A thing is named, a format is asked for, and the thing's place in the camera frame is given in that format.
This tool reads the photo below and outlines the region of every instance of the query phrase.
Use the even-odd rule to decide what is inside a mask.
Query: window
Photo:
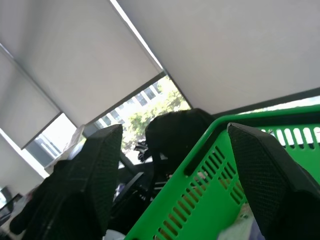
[[[156,97],[156,95],[154,94],[154,92],[151,90],[150,87],[148,87],[146,90],[144,90],[144,92],[150,100],[152,100]]]
[[[145,128],[151,120],[158,115],[187,109],[190,109],[190,106],[175,84],[168,76],[165,76],[157,81],[156,84],[150,85],[118,108],[116,107],[106,116],[111,115],[118,123],[121,121],[123,124],[121,150],[133,164],[139,164],[138,152],[134,151],[134,148],[138,140],[145,138]],[[99,129],[105,127],[99,124],[103,118],[95,122]]]
[[[108,126],[111,125],[111,120],[107,116],[103,116],[102,120],[107,124]]]
[[[119,114],[116,112],[116,110],[112,110],[110,112],[111,116],[120,124],[124,124],[125,121],[119,116]]]
[[[154,84],[152,84],[152,86],[154,87],[154,89],[155,89],[159,94],[161,93],[161,88],[160,88],[158,82],[155,82]]]
[[[75,131],[76,127],[62,113],[26,149],[43,167],[46,167],[64,152]]]
[[[138,93],[137,95],[135,95],[135,98],[139,101],[141,106],[144,106],[148,103],[147,100],[144,98],[144,96],[142,96],[141,93]]]
[[[2,194],[2,192],[0,191],[0,209],[6,205],[7,200],[5,198],[5,196]]]
[[[252,111],[246,111],[240,114],[251,114],[251,113],[281,110],[281,109],[292,109],[296,107],[306,107],[306,106],[313,106],[318,104],[320,104],[320,96],[313,96],[313,97],[308,97],[308,98],[296,100],[296,101],[290,101],[287,103],[282,103],[274,106],[267,106],[267,107],[252,110]]]

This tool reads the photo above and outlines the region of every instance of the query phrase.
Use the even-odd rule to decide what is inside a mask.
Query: white window blind
[[[2,4],[0,39],[75,125],[161,72],[108,0],[22,2]]]
[[[0,129],[22,148],[58,114],[56,106],[0,51]]]

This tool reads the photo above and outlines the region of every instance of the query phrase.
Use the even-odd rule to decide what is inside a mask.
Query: basket slot
[[[225,190],[228,189],[229,184],[230,184],[230,180],[229,180],[229,179],[224,179],[224,178],[218,177],[218,181],[219,181],[219,183],[223,186],[223,188],[224,188]]]
[[[205,164],[201,168],[210,180],[214,178],[213,174],[206,168]]]
[[[210,159],[210,162],[214,165],[216,171],[219,170],[219,165],[218,163],[215,161],[215,159],[212,156],[208,156],[208,158]]]
[[[315,149],[315,145],[314,145],[315,138],[313,138],[312,133],[310,131],[310,128],[305,127],[303,129],[303,135],[304,135],[304,139],[305,139],[306,143],[308,144],[308,146],[311,149]]]
[[[186,202],[192,209],[195,209],[195,204],[193,203],[193,201],[191,200],[192,197],[182,194],[181,195],[182,199],[184,200],[184,202]]]
[[[191,209],[187,206],[186,202],[182,202],[181,200],[178,200],[178,205],[181,207],[181,209],[183,209],[183,211],[186,214],[191,215]]]
[[[234,187],[235,187],[240,193],[242,193],[242,194],[244,195],[244,189],[242,188],[242,186],[241,186],[241,184],[240,184],[239,181],[236,181],[236,182],[235,182]]]
[[[289,128],[286,128],[283,132],[284,132],[284,137],[285,137],[285,139],[286,139],[286,142],[288,143],[288,145],[289,145],[292,149],[294,149],[294,148],[296,147],[296,145],[295,145],[295,141],[294,141],[294,138],[293,138],[293,136],[292,136],[292,134],[291,134],[290,129],[289,129]]]
[[[284,134],[282,133],[281,129],[277,129],[275,131],[275,133],[276,133],[276,136],[277,136],[279,143],[285,148],[288,145],[288,143],[285,141],[285,137],[284,137]]]
[[[223,159],[226,159],[225,155],[223,155],[223,153],[221,152],[220,148],[218,146],[215,146],[214,147],[216,149],[216,151],[220,154],[220,156],[223,158]]]
[[[214,164],[210,160],[205,160],[204,163],[208,166],[208,168],[211,170],[213,175],[215,175],[217,173],[215,170]]]
[[[232,191],[230,192],[230,196],[238,205],[240,205],[241,201],[235,196],[235,194]]]
[[[236,187],[233,187],[232,190],[239,197],[239,199],[241,199],[241,200],[244,199],[243,194]]]
[[[158,234],[154,235],[154,236],[153,236],[153,239],[154,239],[154,240],[167,240],[166,238],[164,238],[164,237],[160,234],[160,232],[159,232]]]
[[[160,235],[162,235],[162,237],[164,237],[165,240],[173,240],[176,238],[176,236],[165,225],[160,227],[158,232]]]
[[[196,193],[197,194],[199,194],[200,195],[200,197],[202,197],[203,196],[203,194],[204,194],[204,190],[203,190],[203,186],[200,186],[199,185],[199,183],[197,182],[197,177],[195,176],[194,178],[194,181],[193,182],[191,182],[191,186],[192,186],[192,184],[193,184],[193,186],[194,186],[194,190],[196,191]]]
[[[222,160],[220,159],[220,157],[216,154],[215,151],[212,152],[213,156],[218,160],[219,164],[222,165]]]
[[[229,162],[227,162],[226,165],[229,167],[229,169],[231,170],[231,172],[233,173],[233,175],[236,175],[236,174],[237,174],[236,170],[231,166],[231,164],[230,164]]]
[[[168,219],[163,221],[163,224],[174,236],[178,236],[178,230],[176,229],[176,225],[174,224],[174,222],[171,222],[171,220]]]
[[[291,135],[291,137],[292,137],[292,141],[293,141],[293,146],[291,146],[290,145],[290,147],[292,147],[293,149],[294,148],[298,148],[299,147],[299,144],[298,144],[298,142],[297,142],[297,139],[296,139],[296,137],[295,137],[295,134],[294,134],[294,132],[293,132],[293,129],[290,129],[290,128],[287,128],[289,131],[290,131],[290,135]]]
[[[224,167],[224,171],[228,175],[228,177],[230,177],[230,179],[234,178],[234,176],[231,174],[231,171],[228,170],[227,166]]]
[[[203,165],[207,169],[207,171],[211,173],[213,178],[214,175],[217,173],[214,167],[208,162],[208,160],[205,160]]]
[[[181,218],[182,221],[186,222],[187,218],[182,214],[183,210],[180,207],[173,207],[173,211]]]
[[[299,128],[293,129],[293,135],[294,135],[294,139],[296,140],[298,146],[299,146],[301,149],[304,149],[304,148],[305,148],[305,146],[304,146],[305,143],[304,143],[304,140],[303,140],[303,138],[302,138],[300,129],[299,129]]]
[[[207,175],[206,175],[203,171],[201,171],[201,170],[198,171],[197,175],[198,175],[198,182],[201,183],[201,187],[202,187],[202,189],[205,191],[205,190],[207,189],[207,186],[209,185],[208,177],[207,177]]]
[[[223,177],[223,179],[227,179],[227,175],[223,171],[221,172],[221,176]]]
[[[191,186],[190,189],[187,188],[186,190],[187,190],[187,192],[189,191],[188,193],[189,193],[189,195],[191,196],[191,198],[192,198],[196,203],[198,203],[198,202],[199,202],[199,197],[198,197],[197,193],[195,192],[194,188]]]
[[[266,132],[267,132],[268,134],[274,136],[274,137],[278,140],[277,136],[275,135],[275,132],[274,132],[272,129],[268,129],[268,131],[266,131]]]
[[[179,217],[176,213],[172,212],[169,214],[169,219],[173,222],[179,229],[182,229],[182,223],[179,221]]]
[[[316,148],[320,147],[320,127],[315,127],[313,131],[311,131],[314,145]]]

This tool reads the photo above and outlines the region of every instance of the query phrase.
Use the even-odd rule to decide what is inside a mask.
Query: green foliage
[[[145,138],[145,129],[156,116],[190,109],[184,97],[168,77],[159,80],[158,89],[161,94],[157,98],[160,99],[131,115],[123,125],[122,149],[124,151],[132,149],[138,140]]]

